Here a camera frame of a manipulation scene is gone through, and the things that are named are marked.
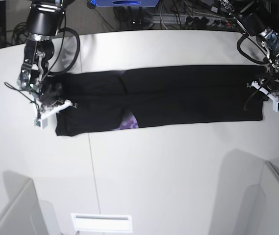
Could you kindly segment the black robot arm right side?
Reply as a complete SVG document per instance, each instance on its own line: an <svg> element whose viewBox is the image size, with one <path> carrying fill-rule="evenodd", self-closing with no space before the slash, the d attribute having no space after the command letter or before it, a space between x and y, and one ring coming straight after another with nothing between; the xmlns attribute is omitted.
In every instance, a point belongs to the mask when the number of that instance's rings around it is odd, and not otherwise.
<svg viewBox="0 0 279 235"><path fill-rule="evenodd" d="M49 79L67 73L75 65L79 51L78 33L66 26L66 10L71 0L33 0L25 24L28 37L24 48L24 58L17 79L18 92L28 92L33 96L31 103L37 110L65 104L63 88ZM58 33L71 33L76 39L76 51L70 64L61 71L53 72L49 60L54 56L53 37Z"/></svg>

